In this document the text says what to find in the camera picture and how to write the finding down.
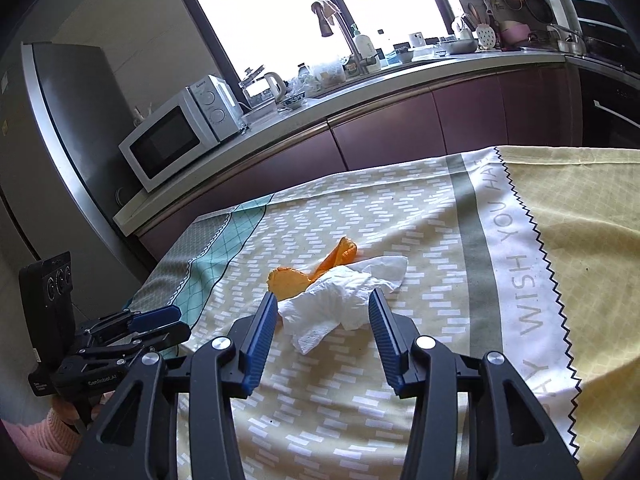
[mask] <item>pink bowl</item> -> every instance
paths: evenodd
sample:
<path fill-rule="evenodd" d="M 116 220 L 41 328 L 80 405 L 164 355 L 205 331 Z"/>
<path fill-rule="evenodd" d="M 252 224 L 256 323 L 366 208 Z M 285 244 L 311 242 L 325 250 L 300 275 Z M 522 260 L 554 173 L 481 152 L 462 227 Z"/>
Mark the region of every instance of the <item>pink bowl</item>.
<path fill-rule="evenodd" d="M 529 25 L 521 23 L 503 30 L 500 34 L 507 44 L 513 45 L 520 41 L 527 41 L 529 34 L 531 34 L 531 29 Z"/>

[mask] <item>microwave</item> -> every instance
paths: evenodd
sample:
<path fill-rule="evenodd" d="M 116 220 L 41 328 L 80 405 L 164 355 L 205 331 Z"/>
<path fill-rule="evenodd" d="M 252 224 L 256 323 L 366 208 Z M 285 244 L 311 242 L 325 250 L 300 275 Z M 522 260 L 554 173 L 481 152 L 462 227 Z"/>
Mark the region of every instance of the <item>microwave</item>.
<path fill-rule="evenodd" d="M 209 75 L 151 113 L 120 143 L 120 151 L 152 191 L 245 127 L 229 86 Z"/>

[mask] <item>window frame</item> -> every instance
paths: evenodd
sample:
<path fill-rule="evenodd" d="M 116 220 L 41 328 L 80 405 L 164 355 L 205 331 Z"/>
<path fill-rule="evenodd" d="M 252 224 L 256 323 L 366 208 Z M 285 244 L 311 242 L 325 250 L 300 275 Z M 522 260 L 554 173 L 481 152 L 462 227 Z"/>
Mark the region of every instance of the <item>window frame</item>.
<path fill-rule="evenodd" d="M 355 23 L 353 16 L 349 11 L 349 7 L 347 6 L 344 0 L 331 0 L 335 2 L 342 11 L 342 16 L 344 21 L 347 23 L 348 27 L 351 27 L 353 23 Z M 454 20 L 453 10 L 449 5 L 448 0 L 434 0 L 438 10 L 440 11 L 440 16 L 444 22 L 444 25 L 447 29 L 448 34 L 452 34 L 453 30 L 451 28 L 451 22 Z M 205 14 L 202 6 L 200 5 L 198 0 L 182 0 L 185 7 L 187 8 L 187 12 L 191 15 L 191 19 L 193 20 L 196 28 L 198 29 L 202 40 L 205 45 L 209 49 L 211 56 L 213 57 L 214 62 L 216 63 L 218 69 L 220 70 L 220 75 L 222 78 L 228 83 L 231 87 L 231 90 L 235 96 L 235 98 L 241 102 L 242 104 L 248 105 L 244 94 L 242 93 L 242 89 L 239 87 L 240 77 L 236 72 L 236 69 L 233 67 L 229 56 L 227 55 L 224 46 L 222 45 L 220 39 L 216 35 L 213 26 L 211 25 L 207 15 Z"/>

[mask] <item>microwave knob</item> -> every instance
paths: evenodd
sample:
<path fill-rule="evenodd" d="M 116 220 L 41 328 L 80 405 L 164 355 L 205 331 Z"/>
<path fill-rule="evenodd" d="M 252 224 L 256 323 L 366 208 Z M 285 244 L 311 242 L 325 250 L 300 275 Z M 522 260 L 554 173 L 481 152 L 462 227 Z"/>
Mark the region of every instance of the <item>microwave knob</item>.
<path fill-rule="evenodd" d="M 221 123 L 222 121 L 225 120 L 224 110 L 221 110 L 220 108 L 213 110 L 209 115 L 209 119 L 211 119 L 211 122 L 213 123 Z"/>
<path fill-rule="evenodd" d="M 200 97 L 200 102 L 205 106 L 209 106 L 215 100 L 216 96 L 213 94 L 213 92 L 204 92 Z"/>

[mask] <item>blue gripper pad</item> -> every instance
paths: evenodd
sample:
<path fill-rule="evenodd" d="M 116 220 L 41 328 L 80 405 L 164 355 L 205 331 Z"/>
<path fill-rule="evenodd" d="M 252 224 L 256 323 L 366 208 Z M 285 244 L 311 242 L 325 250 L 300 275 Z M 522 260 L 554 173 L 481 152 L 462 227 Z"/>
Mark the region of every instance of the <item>blue gripper pad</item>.
<path fill-rule="evenodd" d="M 247 396 L 250 396 L 254 388 L 260 384 L 273 332 L 276 329 L 277 311 L 278 301 L 268 292 L 262 298 L 260 307 L 254 314 L 254 320 L 240 345 L 240 362 L 244 372 L 241 390 Z"/>
<path fill-rule="evenodd" d="M 180 309 L 174 305 L 136 314 L 129 323 L 129 331 L 138 333 L 148 332 L 149 330 L 154 330 L 180 320 L 181 315 Z"/>
<path fill-rule="evenodd" d="M 409 349 L 379 288 L 374 289 L 369 296 L 369 322 L 386 382 L 399 396 L 405 386 L 404 374 L 409 369 Z"/>

